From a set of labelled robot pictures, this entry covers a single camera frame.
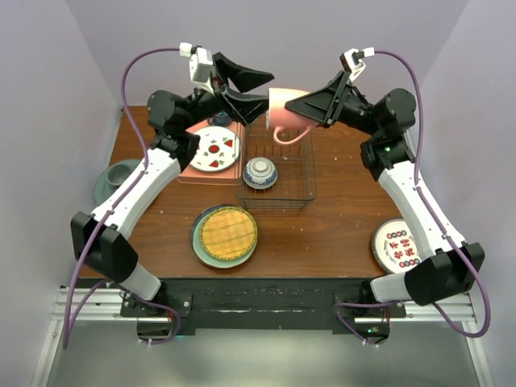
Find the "white plate red characters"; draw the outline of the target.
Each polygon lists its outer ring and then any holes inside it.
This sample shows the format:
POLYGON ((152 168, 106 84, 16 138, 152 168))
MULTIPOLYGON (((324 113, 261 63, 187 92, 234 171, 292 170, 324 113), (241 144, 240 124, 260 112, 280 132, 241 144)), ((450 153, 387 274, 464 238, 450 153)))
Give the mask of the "white plate red characters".
POLYGON ((372 253, 387 273, 404 273, 422 260, 408 224, 402 218, 381 224, 372 237, 372 253))

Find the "grey metal mug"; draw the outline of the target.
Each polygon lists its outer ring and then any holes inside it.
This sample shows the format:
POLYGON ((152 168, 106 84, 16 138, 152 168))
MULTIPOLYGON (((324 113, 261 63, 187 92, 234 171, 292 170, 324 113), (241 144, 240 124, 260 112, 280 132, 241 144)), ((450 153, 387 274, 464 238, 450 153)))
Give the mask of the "grey metal mug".
POLYGON ((106 183, 112 189, 117 189, 132 173, 131 167, 125 164, 114 164, 107 169, 106 183))

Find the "blue white porcelain bowl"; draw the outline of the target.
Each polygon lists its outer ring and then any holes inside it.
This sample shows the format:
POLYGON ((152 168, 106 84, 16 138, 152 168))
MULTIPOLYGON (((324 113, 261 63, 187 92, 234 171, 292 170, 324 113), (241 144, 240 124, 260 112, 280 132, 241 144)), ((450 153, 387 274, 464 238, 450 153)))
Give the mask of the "blue white porcelain bowl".
POLYGON ((252 158, 244 167, 243 180, 253 189, 268 189, 276 183, 277 178, 277 167, 266 157, 252 158))

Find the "light green flower plate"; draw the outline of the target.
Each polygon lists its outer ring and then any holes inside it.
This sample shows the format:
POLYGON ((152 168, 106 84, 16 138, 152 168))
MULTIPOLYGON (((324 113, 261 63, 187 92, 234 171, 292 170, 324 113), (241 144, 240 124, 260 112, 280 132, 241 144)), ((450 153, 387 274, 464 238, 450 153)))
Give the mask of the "light green flower plate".
POLYGON ((256 247, 254 247, 244 257, 237 259, 237 260, 231 260, 231 261, 216 260, 216 259, 210 257, 201 245, 200 238, 199 238, 200 226, 201 226, 201 223, 195 231, 195 236, 198 237, 198 239, 195 242, 194 253, 195 253, 196 257, 206 266, 209 266, 211 268, 220 268, 220 269, 234 268, 236 266, 243 264, 246 260, 248 260, 251 257, 252 253, 255 251, 256 247))

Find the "dark blue mug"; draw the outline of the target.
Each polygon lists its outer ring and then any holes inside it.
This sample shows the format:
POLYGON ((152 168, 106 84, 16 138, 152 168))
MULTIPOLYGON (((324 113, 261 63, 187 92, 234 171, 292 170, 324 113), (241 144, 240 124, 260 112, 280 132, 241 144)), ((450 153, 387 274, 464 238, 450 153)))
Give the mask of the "dark blue mug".
POLYGON ((210 126, 228 127, 232 124, 232 118, 226 112, 220 112, 207 119, 210 126))

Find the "aluminium frame rail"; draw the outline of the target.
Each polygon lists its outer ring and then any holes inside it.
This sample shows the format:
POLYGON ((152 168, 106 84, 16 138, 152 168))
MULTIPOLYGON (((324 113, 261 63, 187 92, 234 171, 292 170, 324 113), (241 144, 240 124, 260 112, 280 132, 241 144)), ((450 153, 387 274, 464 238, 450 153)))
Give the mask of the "aluminium frame rail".
POLYGON ((491 307, 479 269, 485 258, 480 244, 468 245, 464 237, 448 222, 444 212, 420 173, 423 113, 418 114, 418 145, 414 161, 403 161, 382 173, 381 184, 389 193, 412 230, 422 263, 404 276, 404 288, 410 299, 420 306, 432 305, 457 333, 466 337, 482 386, 493 386, 493 376, 483 347, 474 339, 483 337, 491 323, 491 307), (476 284, 484 305, 483 325, 478 331, 465 331, 455 324, 438 301, 467 293, 476 284))

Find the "grey green saucer plate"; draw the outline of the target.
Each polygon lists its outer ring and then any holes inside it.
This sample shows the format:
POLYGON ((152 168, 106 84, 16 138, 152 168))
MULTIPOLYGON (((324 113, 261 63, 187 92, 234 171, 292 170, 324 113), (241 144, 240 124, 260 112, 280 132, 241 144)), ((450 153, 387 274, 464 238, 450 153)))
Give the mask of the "grey green saucer plate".
MULTIPOLYGON (((125 165, 128 165, 128 166, 131 167, 131 170, 132 170, 132 173, 133 173, 133 171, 140 164, 140 160, 137 160, 137 159, 126 159, 126 160, 121 160, 121 161, 119 161, 118 163, 115 163, 115 164, 125 164, 125 165)), ((107 185, 107 183, 106 183, 106 172, 107 172, 107 169, 105 169, 100 174, 100 176, 98 177, 98 179, 96 180, 95 185, 94 185, 93 197, 94 197, 94 203, 95 203, 96 206, 99 206, 103 202, 105 202, 117 190, 117 189, 110 188, 107 185)))

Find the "white watermelon pattern plate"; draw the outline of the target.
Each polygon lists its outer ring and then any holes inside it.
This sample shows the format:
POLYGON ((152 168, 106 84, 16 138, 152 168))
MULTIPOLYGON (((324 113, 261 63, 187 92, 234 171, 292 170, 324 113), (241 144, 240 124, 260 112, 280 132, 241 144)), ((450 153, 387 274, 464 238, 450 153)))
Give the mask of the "white watermelon pattern plate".
POLYGON ((204 173, 218 173, 239 160, 240 137, 228 127, 208 126, 195 132, 200 136, 190 166, 204 173))

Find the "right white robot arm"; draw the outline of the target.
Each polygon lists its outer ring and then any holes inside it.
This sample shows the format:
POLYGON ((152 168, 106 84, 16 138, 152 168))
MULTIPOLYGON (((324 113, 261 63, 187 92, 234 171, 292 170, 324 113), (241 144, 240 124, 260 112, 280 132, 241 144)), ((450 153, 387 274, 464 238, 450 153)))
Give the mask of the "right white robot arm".
POLYGON ((360 145, 363 166, 391 197, 412 232, 421 261, 404 273, 371 280, 370 290, 359 297, 361 311, 370 317, 378 316, 391 301, 426 306, 480 283, 484 249, 479 243, 468 243, 449 223, 404 138, 415 123, 416 107, 414 95, 400 88, 374 104, 368 102, 345 71, 321 89, 284 103, 288 112, 313 127, 344 123, 368 134, 360 145))

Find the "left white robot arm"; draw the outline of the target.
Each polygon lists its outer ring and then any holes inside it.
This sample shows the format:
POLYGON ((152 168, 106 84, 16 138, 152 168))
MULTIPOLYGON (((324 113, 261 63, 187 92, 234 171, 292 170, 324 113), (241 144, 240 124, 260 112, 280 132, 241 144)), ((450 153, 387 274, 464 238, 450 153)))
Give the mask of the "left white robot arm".
POLYGON ((242 125, 252 123, 268 109, 268 97, 252 91, 274 78, 199 46, 179 53, 189 59, 193 92, 182 97, 157 90, 149 96, 148 125, 155 135, 143 145, 138 167, 90 214, 77 212, 71 220, 77 266, 86 265, 131 292, 149 316, 165 311, 167 297, 163 282, 139 263, 128 242, 135 225, 160 191, 193 160, 200 137, 189 128, 220 112, 242 125))

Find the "dark teal plate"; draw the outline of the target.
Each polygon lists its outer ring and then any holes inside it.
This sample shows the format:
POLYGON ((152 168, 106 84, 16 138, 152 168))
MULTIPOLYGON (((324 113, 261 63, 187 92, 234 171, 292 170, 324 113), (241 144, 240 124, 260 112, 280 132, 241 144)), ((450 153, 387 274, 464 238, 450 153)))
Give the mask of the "dark teal plate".
POLYGON ((193 221, 193 224, 190 228, 190 242, 191 242, 191 245, 192 245, 192 249, 193 251, 195 251, 195 242, 197 241, 198 237, 195 236, 195 231, 197 229, 197 227, 200 225, 200 223, 202 222, 202 220, 208 215, 208 214, 211 214, 212 212, 214 212, 215 210, 217 209, 220 209, 220 208, 223 208, 223 207, 226 207, 227 204, 218 204, 218 205, 215 205, 215 206, 211 206, 209 208, 206 208, 204 209, 204 211, 202 211, 197 217, 196 219, 193 221))

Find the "yellow woven bamboo plate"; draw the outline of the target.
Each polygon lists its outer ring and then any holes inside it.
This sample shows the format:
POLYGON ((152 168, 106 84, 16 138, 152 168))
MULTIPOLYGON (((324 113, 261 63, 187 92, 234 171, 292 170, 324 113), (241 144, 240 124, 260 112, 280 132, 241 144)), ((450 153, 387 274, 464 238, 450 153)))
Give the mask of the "yellow woven bamboo plate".
POLYGON ((244 257, 256 246, 258 228, 246 210, 224 206, 205 216, 199 235, 201 245, 210 257, 231 261, 244 257))

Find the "pink ceramic mug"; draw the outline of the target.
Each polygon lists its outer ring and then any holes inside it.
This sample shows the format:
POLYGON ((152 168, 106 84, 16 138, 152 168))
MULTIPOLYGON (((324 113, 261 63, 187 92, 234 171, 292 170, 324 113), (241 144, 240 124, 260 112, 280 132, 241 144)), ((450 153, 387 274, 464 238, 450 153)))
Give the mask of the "pink ceramic mug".
POLYGON ((287 110, 285 104, 296 98, 303 97, 309 92, 301 89, 269 88, 268 110, 266 112, 265 125, 273 132, 273 140, 281 146, 298 143, 318 125, 314 120, 308 119, 298 113, 287 110), (281 136, 287 131, 299 131, 297 137, 283 140, 281 136))

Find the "pink plastic tray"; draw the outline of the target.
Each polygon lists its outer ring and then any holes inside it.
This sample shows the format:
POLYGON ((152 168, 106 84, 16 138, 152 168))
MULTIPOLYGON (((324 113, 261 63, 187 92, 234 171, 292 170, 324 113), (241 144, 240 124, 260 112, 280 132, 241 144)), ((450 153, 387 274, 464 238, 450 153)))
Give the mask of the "pink plastic tray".
MULTIPOLYGON (((208 127, 207 121, 203 121, 189 128, 187 131, 190 134, 195 134, 196 131, 203 127, 208 127)), ((177 178, 181 183, 187 184, 201 184, 201 185, 238 185, 243 169, 243 146, 244 146, 244 127, 239 123, 232 123, 228 126, 235 132, 241 140, 241 148, 239 160, 236 161, 230 168, 218 173, 204 173, 189 166, 177 178)))

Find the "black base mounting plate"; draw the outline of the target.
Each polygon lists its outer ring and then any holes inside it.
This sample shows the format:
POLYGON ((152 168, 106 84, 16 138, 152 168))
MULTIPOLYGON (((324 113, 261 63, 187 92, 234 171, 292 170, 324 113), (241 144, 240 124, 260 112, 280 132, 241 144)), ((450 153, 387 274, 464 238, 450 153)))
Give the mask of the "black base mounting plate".
POLYGON ((400 303, 361 309, 372 303, 363 278, 167 278, 156 306, 137 301, 125 291, 121 315, 136 318, 140 338, 164 338, 173 328, 181 335, 201 329, 321 330, 346 334, 352 326, 367 338, 389 336, 389 323, 404 318, 400 303))

